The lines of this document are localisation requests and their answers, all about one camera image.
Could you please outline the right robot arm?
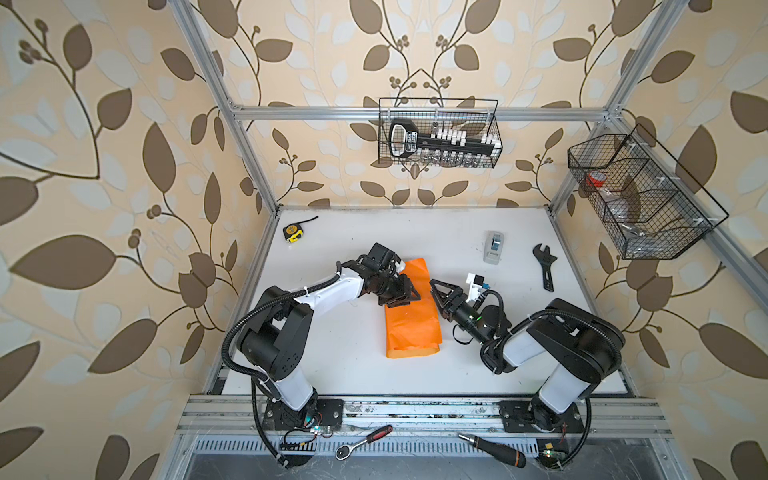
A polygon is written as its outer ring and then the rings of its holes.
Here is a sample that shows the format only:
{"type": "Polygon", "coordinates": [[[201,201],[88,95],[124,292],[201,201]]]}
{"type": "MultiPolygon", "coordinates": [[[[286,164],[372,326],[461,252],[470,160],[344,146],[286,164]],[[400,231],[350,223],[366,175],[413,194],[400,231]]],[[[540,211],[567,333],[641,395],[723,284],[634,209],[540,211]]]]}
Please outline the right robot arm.
{"type": "Polygon", "coordinates": [[[623,333],[560,298],[513,326],[494,290],[470,302],[462,287],[432,280],[430,293],[438,313],[479,343],[480,359],[493,374],[511,373],[544,353],[556,360],[525,414],[542,432],[559,427],[576,401],[588,398],[621,366],[623,333]]]}

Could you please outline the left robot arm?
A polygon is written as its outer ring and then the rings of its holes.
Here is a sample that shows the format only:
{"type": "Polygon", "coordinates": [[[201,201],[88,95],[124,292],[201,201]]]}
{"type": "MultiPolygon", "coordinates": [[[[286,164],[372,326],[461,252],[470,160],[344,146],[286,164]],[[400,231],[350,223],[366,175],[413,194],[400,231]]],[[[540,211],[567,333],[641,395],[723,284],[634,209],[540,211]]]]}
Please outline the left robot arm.
{"type": "Polygon", "coordinates": [[[404,264],[371,263],[363,258],[336,265],[334,275],[296,291],[273,286],[257,305],[226,333],[221,360],[232,373],[250,378],[255,387],[289,410],[314,413],[316,389],[299,364],[312,321],[335,307],[373,294],[385,307],[408,306],[421,299],[404,264]]]}

